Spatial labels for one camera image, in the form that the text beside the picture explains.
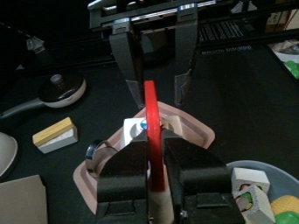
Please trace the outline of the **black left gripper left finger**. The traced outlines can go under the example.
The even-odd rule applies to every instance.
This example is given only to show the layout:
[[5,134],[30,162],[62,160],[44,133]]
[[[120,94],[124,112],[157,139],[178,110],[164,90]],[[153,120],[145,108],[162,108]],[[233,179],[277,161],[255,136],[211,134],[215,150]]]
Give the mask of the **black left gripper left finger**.
[[96,224],[148,224],[146,169],[148,140],[142,131],[98,174]]

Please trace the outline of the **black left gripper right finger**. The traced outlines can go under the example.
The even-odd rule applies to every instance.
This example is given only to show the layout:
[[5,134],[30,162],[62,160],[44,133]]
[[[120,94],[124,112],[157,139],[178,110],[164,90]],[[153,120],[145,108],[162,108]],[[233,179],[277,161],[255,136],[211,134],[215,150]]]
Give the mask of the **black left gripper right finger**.
[[173,224],[245,224],[231,194],[227,165],[168,129],[161,142]]

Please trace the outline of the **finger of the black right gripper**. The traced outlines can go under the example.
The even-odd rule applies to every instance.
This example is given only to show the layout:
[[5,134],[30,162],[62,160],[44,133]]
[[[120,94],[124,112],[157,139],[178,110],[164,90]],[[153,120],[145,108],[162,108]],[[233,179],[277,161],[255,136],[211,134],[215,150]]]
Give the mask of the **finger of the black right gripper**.
[[197,4],[177,8],[174,26],[174,104],[181,105],[192,73],[193,55],[197,45]]
[[144,103],[144,69],[142,49],[138,45],[138,36],[134,33],[130,20],[121,18],[113,21],[109,35],[112,54],[125,78],[130,95],[138,108]]

